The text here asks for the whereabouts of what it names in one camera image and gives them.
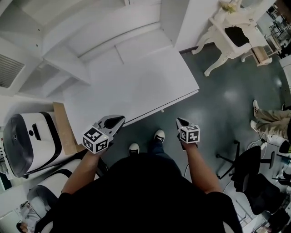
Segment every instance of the person sitting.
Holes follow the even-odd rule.
[[[28,202],[20,205],[21,222],[17,223],[16,228],[19,232],[34,233],[35,225],[40,220],[40,217],[31,208]]]
[[[267,135],[280,136],[287,141],[291,138],[291,110],[274,111],[263,110],[259,108],[258,102],[254,100],[254,116],[259,122],[251,121],[251,128],[256,132],[262,132]]]
[[[28,230],[28,226],[26,223],[24,222],[20,222],[20,223],[17,223],[16,225],[16,228],[19,232],[21,233],[31,233],[29,230]]]

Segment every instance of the white sneaker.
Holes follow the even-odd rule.
[[[165,132],[162,131],[161,129],[158,130],[158,131],[155,133],[154,141],[156,141],[156,140],[160,140],[161,142],[164,142],[164,139],[165,139]]]
[[[260,109],[259,105],[258,105],[258,101],[256,101],[256,100],[253,101],[253,107],[254,107],[254,117],[256,117],[256,114],[257,114],[258,110]]]
[[[254,131],[258,132],[258,130],[256,129],[256,122],[253,121],[253,120],[251,120],[251,128],[252,128]]]
[[[140,147],[138,144],[133,143],[128,149],[129,156],[138,155],[140,153]]]

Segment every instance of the black office chair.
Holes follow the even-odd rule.
[[[247,197],[254,215],[259,215],[263,211],[274,214],[284,201],[284,194],[280,192],[280,189],[269,182],[262,174],[249,177],[247,184],[235,182],[237,190],[241,190],[243,186],[246,186],[243,193]]]
[[[234,161],[220,155],[216,156],[232,163],[231,168],[219,179],[234,169],[234,174],[230,174],[234,187],[237,192],[246,195],[254,215],[259,215],[263,211],[275,213],[283,203],[284,194],[280,193],[279,188],[270,183],[262,174],[258,174],[261,163],[269,163],[272,168],[275,153],[272,153],[271,159],[261,159],[261,147],[255,146],[239,156],[240,143],[238,141],[234,143],[237,144]]]
[[[228,158],[225,158],[219,154],[216,155],[216,158],[222,158],[232,164],[232,166],[227,170],[226,173],[224,173],[222,176],[217,175],[217,177],[221,180],[223,177],[225,177],[228,173],[230,173],[233,169],[236,172],[236,169],[240,170],[240,174],[257,174],[260,169],[261,163],[268,163],[270,164],[270,169],[274,165],[275,161],[275,152],[272,152],[270,159],[261,159],[261,147],[255,146],[247,151],[240,154],[240,142],[234,141],[234,144],[237,144],[236,149],[236,158],[235,160],[230,160]]]
[[[279,209],[268,220],[270,228],[272,229],[271,233],[279,233],[288,224],[289,220],[290,216],[286,211],[284,209]]]

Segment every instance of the black shirt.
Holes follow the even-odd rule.
[[[148,154],[124,158],[73,195],[63,193],[46,217],[55,233],[242,232],[230,197],[206,195],[171,160]]]

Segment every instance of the concrete floor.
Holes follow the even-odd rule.
[[[257,67],[252,57],[242,63],[239,58],[228,60],[226,64],[215,69],[209,77],[204,76],[204,71],[212,65],[220,56],[220,51],[214,45],[206,46],[197,55],[183,54],[185,62],[195,77],[200,90],[199,93],[189,97],[173,106],[158,112],[139,122],[123,128],[115,138],[104,161],[111,166],[119,159],[128,155],[128,147],[136,142],[141,151],[146,152],[147,144],[158,129],[166,133],[164,141],[165,152],[172,157],[184,174],[188,164],[186,153],[182,151],[177,140],[175,120],[183,117],[198,124],[201,128],[201,142],[199,150],[210,167],[222,174],[229,164],[216,159],[220,153],[230,159],[234,159],[236,145],[233,140],[241,142],[241,153],[244,152],[250,142],[259,139],[259,136],[250,127],[253,117],[252,102],[258,100],[263,109],[279,110],[283,103],[291,104],[289,87],[279,58],[273,57],[273,62],[268,66]],[[268,146],[265,158],[275,150],[274,146]],[[261,166],[261,172],[271,178],[277,171],[269,171],[268,165]],[[229,177],[221,180],[222,187],[230,181]],[[226,193],[238,198],[230,185]],[[248,202],[241,194],[244,205]]]

